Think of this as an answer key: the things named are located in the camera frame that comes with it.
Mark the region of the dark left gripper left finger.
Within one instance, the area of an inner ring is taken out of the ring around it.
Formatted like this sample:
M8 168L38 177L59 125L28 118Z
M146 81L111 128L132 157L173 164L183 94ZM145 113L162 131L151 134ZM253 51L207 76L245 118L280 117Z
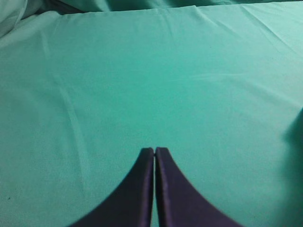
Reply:
M153 206L152 148L143 148L129 173L96 208L72 227L149 227Z

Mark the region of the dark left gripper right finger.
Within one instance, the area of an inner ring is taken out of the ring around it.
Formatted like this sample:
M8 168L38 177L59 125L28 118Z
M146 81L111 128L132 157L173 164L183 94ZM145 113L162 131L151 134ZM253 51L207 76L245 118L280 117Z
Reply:
M240 227L207 201L183 175L167 148L156 148L155 191L161 227Z

